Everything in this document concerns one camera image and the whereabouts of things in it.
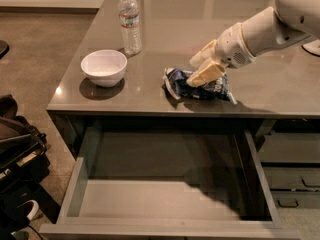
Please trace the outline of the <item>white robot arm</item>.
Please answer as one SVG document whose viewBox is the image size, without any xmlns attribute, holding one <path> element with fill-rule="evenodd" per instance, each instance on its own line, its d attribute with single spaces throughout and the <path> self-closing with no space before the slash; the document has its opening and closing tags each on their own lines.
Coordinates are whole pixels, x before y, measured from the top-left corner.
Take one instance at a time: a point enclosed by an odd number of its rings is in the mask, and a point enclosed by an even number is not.
<svg viewBox="0 0 320 240">
<path fill-rule="evenodd" d="M 275 0 L 272 7 L 226 29 L 195 54 L 196 71 L 187 84 L 199 87 L 222 77 L 227 68 L 252 63 L 269 51 L 320 37 L 320 0 Z"/>
</svg>

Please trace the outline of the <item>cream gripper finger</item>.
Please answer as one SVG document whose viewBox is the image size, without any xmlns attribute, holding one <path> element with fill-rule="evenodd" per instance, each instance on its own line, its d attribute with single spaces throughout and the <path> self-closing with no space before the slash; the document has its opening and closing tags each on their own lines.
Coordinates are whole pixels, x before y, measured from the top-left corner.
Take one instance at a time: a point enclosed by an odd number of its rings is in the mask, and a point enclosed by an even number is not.
<svg viewBox="0 0 320 240">
<path fill-rule="evenodd" d="M 206 44 L 199 52 L 197 52 L 191 59 L 190 64 L 193 67 L 199 67 L 206 59 L 215 54 L 215 45 L 217 40 L 213 39 Z"/>
<path fill-rule="evenodd" d="M 187 79 L 187 84 L 191 87 L 199 87 L 221 78 L 227 67 L 225 63 L 216 61 L 204 61 L 203 63 L 191 61 L 190 64 L 197 68 Z"/>
</svg>

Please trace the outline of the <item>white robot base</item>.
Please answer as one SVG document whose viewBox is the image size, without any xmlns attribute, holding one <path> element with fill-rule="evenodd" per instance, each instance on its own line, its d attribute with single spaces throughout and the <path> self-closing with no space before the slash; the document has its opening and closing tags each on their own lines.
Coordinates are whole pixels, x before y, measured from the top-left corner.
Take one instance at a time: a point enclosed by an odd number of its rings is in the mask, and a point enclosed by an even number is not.
<svg viewBox="0 0 320 240">
<path fill-rule="evenodd" d="M 315 40 L 302 45 L 302 48 L 310 54 L 320 56 L 320 40 Z"/>
</svg>

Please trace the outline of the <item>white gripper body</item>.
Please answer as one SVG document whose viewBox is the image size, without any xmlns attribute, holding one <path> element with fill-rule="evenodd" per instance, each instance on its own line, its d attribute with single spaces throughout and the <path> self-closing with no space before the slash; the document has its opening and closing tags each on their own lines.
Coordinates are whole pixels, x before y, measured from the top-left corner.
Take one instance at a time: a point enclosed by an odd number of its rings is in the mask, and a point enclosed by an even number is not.
<svg viewBox="0 0 320 240">
<path fill-rule="evenodd" d="M 245 44 L 241 23 L 236 23 L 220 35 L 215 45 L 215 55 L 231 69 L 239 69 L 255 60 Z"/>
</svg>

